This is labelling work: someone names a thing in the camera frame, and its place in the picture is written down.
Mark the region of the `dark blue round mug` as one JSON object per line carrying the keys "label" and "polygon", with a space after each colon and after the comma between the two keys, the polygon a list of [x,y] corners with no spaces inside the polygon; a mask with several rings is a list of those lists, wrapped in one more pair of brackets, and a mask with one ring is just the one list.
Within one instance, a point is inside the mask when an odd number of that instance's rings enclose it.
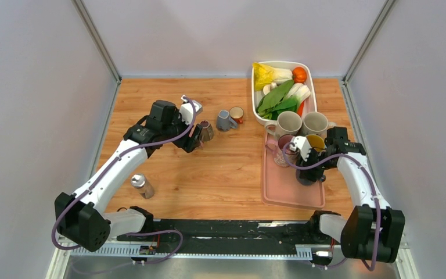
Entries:
{"label": "dark blue round mug", "polygon": [[326,180],[326,176],[325,176],[325,175],[323,175],[322,177],[320,177],[318,180],[315,180],[315,181],[309,180],[309,179],[307,179],[307,178],[300,178],[300,177],[297,177],[297,181],[298,181],[301,185],[305,185],[305,186],[310,186],[310,185],[313,185],[313,184],[315,184],[315,183],[322,183],[322,182],[324,182],[325,180]]}

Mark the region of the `blue butterfly mug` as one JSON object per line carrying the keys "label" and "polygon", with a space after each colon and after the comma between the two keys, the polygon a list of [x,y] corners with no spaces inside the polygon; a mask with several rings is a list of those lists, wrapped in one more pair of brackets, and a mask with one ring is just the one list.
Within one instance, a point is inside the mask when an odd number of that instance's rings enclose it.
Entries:
{"label": "blue butterfly mug", "polygon": [[316,152],[326,151],[326,144],[322,137],[315,134],[308,134],[305,137],[313,150]]}

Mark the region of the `tall white floral mug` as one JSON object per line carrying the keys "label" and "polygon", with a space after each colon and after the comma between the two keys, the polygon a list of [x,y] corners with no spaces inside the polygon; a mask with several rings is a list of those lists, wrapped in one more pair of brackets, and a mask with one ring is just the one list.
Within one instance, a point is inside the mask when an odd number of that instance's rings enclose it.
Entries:
{"label": "tall white floral mug", "polygon": [[303,117],[300,131],[302,135],[315,134],[324,137],[327,129],[336,126],[337,124],[329,121],[324,114],[320,112],[309,112]]}

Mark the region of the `grey-blue dotted mug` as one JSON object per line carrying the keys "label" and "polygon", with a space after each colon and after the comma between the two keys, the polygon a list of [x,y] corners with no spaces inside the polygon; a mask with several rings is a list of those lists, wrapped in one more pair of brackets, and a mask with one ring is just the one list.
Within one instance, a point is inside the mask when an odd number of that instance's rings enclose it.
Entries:
{"label": "grey-blue dotted mug", "polygon": [[230,117],[227,110],[220,110],[217,117],[216,123],[218,131],[227,132],[231,129],[237,129],[239,125]]}

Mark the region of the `small brown mug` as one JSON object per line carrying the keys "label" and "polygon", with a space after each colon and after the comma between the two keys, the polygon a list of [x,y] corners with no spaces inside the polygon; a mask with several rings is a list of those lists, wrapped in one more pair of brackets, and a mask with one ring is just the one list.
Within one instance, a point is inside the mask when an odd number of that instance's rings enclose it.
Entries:
{"label": "small brown mug", "polygon": [[200,133],[200,140],[202,142],[211,141],[214,138],[214,131],[211,123],[208,120],[203,120],[200,122],[202,131]]}

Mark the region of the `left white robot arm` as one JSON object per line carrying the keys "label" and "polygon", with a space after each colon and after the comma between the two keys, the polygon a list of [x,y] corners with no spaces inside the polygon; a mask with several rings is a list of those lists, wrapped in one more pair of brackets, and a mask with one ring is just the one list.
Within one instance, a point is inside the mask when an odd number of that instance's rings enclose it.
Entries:
{"label": "left white robot arm", "polygon": [[106,163],[72,194],[60,193],[54,202],[56,221],[51,238],[55,247],[60,234],[90,252],[97,251],[112,237],[134,234],[141,241],[154,234],[146,211],[134,207],[107,213],[113,195],[131,173],[164,144],[173,143],[190,153],[200,146],[201,125],[196,123],[203,106],[187,96],[182,105],[155,101],[148,115],[131,126]]}

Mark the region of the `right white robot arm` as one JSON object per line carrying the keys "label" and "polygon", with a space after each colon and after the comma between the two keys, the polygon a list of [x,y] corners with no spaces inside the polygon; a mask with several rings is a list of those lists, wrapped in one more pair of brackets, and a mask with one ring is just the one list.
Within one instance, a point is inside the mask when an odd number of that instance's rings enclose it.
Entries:
{"label": "right white robot arm", "polygon": [[317,182],[324,177],[325,170],[338,169],[354,204],[347,219],[324,210],[314,212],[308,227],[309,238],[323,243],[331,237],[340,244],[344,257],[362,260],[368,269],[373,269],[377,262],[394,262],[405,216],[380,193],[363,145],[350,141],[345,127],[332,127],[326,132],[322,150],[313,148],[305,136],[294,136],[289,149],[300,155],[291,164],[299,179]]}

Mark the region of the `pink upside-down mug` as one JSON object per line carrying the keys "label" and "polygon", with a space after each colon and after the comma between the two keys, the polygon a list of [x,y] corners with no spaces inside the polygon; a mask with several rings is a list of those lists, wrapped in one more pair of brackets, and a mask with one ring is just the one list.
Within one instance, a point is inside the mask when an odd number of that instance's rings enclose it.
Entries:
{"label": "pink upside-down mug", "polygon": [[291,142],[293,138],[293,135],[287,134],[281,136],[279,139],[270,138],[264,144],[266,150],[272,153],[274,162],[280,167],[289,166],[286,159],[289,162],[294,163],[298,157],[298,152],[291,151],[289,148],[286,148],[285,151],[283,151],[284,145]]}

